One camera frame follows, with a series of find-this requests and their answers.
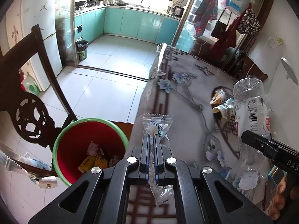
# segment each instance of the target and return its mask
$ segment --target black bag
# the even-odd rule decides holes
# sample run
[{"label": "black bag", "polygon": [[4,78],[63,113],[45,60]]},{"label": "black bag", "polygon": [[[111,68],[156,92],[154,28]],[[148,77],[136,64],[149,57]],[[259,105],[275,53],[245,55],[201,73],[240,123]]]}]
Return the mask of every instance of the black bag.
[{"label": "black bag", "polygon": [[247,9],[240,24],[237,27],[237,31],[240,34],[255,35],[261,31],[262,27],[254,12],[251,9]]},{"label": "black bag", "polygon": [[221,37],[221,35],[226,31],[226,27],[228,26],[229,20],[231,19],[231,15],[230,15],[227,24],[220,22],[219,20],[221,19],[224,12],[225,12],[225,9],[221,13],[221,15],[220,15],[218,21],[216,22],[216,25],[211,33],[211,36],[213,36],[217,39],[219,39]]}]

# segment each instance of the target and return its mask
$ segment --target black and white patterned bag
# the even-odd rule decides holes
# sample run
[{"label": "black and white patterned bag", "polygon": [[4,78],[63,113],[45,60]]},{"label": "black and white patterned bag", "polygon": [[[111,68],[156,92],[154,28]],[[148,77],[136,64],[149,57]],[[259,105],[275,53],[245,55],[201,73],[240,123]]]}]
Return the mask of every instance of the black and white patterned bag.
[{"label": "black and white patterned bag", "polygon": [[254,35],[261,31],[260,23],[251,9],[247,9],[240,24],[237,27],[237,31],[241,34]]}]

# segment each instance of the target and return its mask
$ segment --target triangular cutout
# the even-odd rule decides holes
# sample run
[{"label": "triangular cutout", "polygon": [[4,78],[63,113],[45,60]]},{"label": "triangular cutout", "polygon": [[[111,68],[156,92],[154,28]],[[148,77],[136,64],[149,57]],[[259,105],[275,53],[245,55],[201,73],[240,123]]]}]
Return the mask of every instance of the triangular cutout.
[{"label": "triangular cutout", "polygon": [[243,203],[235,197],[222,183],[214,182],[226,212],[231,213],[243,206]]},{"label": "triangular cutout", "polygon": [[76,188],[68,197],[66,197],[59,207],[63,208],[71,213],[76,213],[79,205],[83,199],[86,189],[89,185],[89,181],[84,181],[78,188]]}]

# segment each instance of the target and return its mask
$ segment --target bottle label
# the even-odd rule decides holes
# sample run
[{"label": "bottle label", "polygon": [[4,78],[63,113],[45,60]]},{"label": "bottle label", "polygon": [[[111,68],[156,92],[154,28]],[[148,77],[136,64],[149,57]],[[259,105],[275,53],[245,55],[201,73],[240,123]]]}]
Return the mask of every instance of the bottle label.
[{"label": "bottle label", "polygon": [[246,130],[259,135],[270,133],[270,119],[263,97],[249,98],[235,108],[238,137]]}]

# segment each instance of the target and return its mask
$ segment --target hand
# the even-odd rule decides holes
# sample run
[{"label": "hand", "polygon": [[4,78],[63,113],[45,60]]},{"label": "hand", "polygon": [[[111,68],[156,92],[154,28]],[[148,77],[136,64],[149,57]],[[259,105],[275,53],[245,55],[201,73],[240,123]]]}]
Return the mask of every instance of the hand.
[{"label": "hand", "polygon": [[[277,191],[272,200],[272,205],[269,208],[268,216],[271,217],[272,220],[277,220],[280,217],[280,211],[284,208],[286,201],[282,194],[286,189],[286,177],[281,180],[278,184]],[[299,199],[299,186],[293,187],[290,197],[292,200]]]}]

